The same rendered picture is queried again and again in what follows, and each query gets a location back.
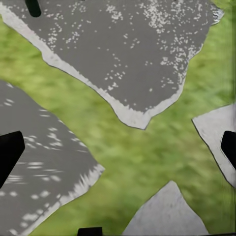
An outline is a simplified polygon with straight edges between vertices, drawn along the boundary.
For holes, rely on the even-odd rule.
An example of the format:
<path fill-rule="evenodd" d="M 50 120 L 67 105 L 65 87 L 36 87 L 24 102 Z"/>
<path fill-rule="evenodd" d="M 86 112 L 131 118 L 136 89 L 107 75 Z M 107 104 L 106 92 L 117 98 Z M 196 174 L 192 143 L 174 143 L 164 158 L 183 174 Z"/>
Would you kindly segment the pesticide atomizer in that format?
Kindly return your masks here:
<path fill-rule="evenodd" d="M 41 9 L 39 8 L 38 0 L 25 0 L 25 4 L 27 5 L 31 16 L 41 16 Z"/>

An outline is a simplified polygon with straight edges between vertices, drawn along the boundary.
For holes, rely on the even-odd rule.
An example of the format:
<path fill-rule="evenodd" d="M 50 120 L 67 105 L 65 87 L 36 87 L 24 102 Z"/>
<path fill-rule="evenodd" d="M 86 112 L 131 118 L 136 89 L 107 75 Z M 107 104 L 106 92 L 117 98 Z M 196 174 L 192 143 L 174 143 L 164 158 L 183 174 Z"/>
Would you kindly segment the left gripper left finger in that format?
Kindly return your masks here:
<path fill-rule="evenodd" d="M 20 131 L 0 136 L 0 189 L 25 149 Z"/>

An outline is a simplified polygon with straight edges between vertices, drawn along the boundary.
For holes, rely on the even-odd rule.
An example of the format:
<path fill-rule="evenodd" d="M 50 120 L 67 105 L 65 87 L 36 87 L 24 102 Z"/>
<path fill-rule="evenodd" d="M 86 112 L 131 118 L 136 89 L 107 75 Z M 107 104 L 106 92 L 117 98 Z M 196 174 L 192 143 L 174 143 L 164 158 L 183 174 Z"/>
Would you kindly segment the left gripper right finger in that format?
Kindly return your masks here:
<path fill-rule="evenodd" d="M 225 131 L 221 148 L 236 169 L 236 132 Z"/>

